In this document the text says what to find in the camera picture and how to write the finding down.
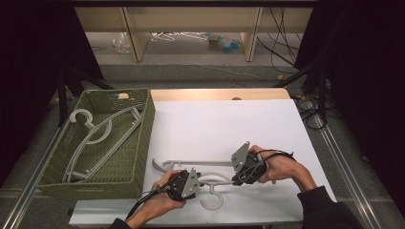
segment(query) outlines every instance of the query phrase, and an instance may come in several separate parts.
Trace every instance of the black sleeve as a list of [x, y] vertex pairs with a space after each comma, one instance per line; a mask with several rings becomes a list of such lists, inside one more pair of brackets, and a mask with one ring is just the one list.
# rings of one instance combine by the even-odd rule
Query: black sleeve
[[129, 227], [125, 221], [116, 219], [113, 224], [110, 225], [109, 229], [131, 229], [131, 227]]
[[360, 229], [363, 228], [349, 207], [333, 202], [325, 186], [297, 195], [304, 209], [303, 229]]

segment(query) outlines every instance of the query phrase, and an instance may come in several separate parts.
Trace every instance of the white tabletop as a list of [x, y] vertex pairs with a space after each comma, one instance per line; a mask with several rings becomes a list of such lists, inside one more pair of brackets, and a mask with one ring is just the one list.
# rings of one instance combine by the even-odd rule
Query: white tabletop
[[[334, 194], [310, 143], [300, 115], [289, 99], [231, 101], [159, 101], [151, 135], [145, 182], [150, 190], [161, 173], [152, 159], [230, 161], [230, 156], [246, 141], [266, 149], [294, 152], [294, 157], [312, 173], [318, 185]], [[216, 171], [232, 177], [231, 167], [194, 167], [197, 172]], [[239, 186], [217, 186], [224, 205], [215, 211], [204, 209], [200, 200], [215, 203], [217, 198], [203, 187], [182, 209], [153, 219], [147, 226], [217, 226], [271, 224], [302, 220], [299, 189], [292, 180]], [[108, 226], [115, 218], [125, 219], [136, 201], [107, 199], [78, 201], [70, 224], [79, 227]]]

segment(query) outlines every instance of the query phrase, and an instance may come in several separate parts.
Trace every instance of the green basket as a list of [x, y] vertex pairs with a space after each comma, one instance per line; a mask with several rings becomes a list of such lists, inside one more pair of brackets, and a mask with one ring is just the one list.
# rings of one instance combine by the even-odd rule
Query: green basket
[[[37, 188], [45, 195], [63, 199], [139, 198], [142, 193], [150, 136], [155, 118], [155, 106], [149, 89], [88, 90], [83, 92], [75, 109], [85, 109], [97, 125], [122, 109], [144, 105], [143, 120], [117, 151], [87, 182], [64, 183], [68, 163], [77, 146], [89, 133], [84, 125], [86, 117], [77, 115], [76, 122], [68, 121], [53, 146]], [[134, 122], [131, 113], [118, 115], [113, 120], [111, 133], [98, 144], [86, 145], [75, 165], [75, 171], [86, 173]], [[100, 128], [90, 140], [99, 139], [105, 127]]]

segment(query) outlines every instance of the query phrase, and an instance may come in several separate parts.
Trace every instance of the hand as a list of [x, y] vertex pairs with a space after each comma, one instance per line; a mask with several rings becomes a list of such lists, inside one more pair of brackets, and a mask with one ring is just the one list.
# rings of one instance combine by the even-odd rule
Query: hand
[[[158, 185], [165, 184], [171, 176], [178, 172], [178, 170], [167, 171], [160, 180], [153, 183], [152, 190], [156, 190]], [[160, 193], [146, 200], [139, 211], [129, 217], [126, 222], [131, 228], [136, 229], [151, 219], [160, 217], [173, 209], [182, 208], [184, 204], [185, 201], [175, 201], [167, 193]]]
[[[261, 152], [264, 149], [253, 145], [249, 151], [250, 152]], [[263, 151], [260, 153], [262, 158], [274, 154], [275, 151]], [[258, 182], [266, 183], [271, 180], [273, 184], [277, 180], [282, 180], [286, 178], [292, 178], [297, 184], [301, 192], [306, 192], [313, 188], [316, 188], [315, 181], [310, 175], [309, 170], [304, 167], [304, 165], [298, 163], [297, 161], [290, 159], [286, 156], [275, 156], [266, 161], [267, 171], [264, 175], [259, 177]]]

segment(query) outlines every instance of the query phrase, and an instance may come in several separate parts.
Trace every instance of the green object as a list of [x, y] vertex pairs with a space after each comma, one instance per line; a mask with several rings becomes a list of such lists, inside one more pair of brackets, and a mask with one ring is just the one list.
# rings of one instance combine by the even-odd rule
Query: green object
[[[140, 126], [85, 183], [62, 182], [69, 160], [89, 132], [84, 125], [84, 115], [78, 115], [76, 123], [68, 121], [53, 146], [37, 188], [45, 195], [62, 199], [140, 198], [155, 118], [155, 106], [150, 90], [88, 90], [83, 92], [75, 109], [88, 110], [96, 125], [112, 114], [138, 104], [144, 105], [144, 110], [140, 111], [144, 113]], [[77, 161], [75, 170], [86, 173], [87, 169], [92, 168], [128, 131], [133, 121], [134, 116], [130, 113], [115, 117], [109, 136], [98, 144], [87, 145]], [[104, 130], [95, 133], [92, 140], [100, 138], [103, 133]]]

